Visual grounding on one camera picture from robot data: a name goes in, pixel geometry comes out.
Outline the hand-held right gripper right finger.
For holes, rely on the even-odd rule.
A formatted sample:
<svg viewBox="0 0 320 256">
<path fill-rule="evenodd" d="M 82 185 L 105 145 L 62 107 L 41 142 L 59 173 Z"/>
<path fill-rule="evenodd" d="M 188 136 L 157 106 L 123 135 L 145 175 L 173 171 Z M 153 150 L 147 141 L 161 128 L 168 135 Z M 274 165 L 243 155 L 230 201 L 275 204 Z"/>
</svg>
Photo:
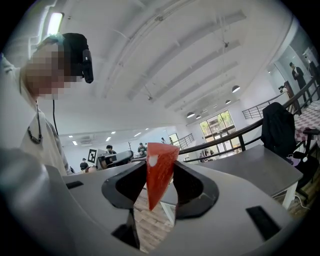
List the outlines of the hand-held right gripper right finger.
<svg viewBox="0 0 320 256">
<path fill-rule="evenodd" d="M 178 161 L 173 165 L 173 185 L 177 192 L 177 220 L 200 218 L 216 204 L 220 195 L 214 180 Z"/>
</svg>

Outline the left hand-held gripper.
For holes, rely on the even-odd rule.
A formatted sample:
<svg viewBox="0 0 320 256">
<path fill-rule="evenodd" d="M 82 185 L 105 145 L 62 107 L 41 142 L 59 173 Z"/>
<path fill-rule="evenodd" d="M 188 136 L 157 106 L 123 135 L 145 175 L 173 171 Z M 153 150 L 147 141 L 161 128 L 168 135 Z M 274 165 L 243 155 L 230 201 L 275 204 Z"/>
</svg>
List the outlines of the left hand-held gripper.
<svg viewBox="0 0 320 256">
<path fill-rule="evenodd" d="M 90 148 L 87 161 L 92 163 L 98 171 L 126 165 L 131 162 L 133 152 L 131 150 L 119 153 L 108 153 L 102 149 Z"/>
</svg>

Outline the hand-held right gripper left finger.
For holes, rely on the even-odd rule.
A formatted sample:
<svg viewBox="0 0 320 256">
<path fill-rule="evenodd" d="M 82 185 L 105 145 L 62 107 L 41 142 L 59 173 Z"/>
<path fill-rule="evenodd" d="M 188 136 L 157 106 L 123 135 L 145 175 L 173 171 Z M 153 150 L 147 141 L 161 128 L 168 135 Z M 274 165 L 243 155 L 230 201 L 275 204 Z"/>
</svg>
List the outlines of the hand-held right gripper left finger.
<svg viewBox="0 0 320 256">
<path fill-rule="evenodd" d="M 108 179 L 101 186 L 103 196 L 118 209 L 132 209 L 147 181 L 147 164 L 142 161 Z"/>
</svg>

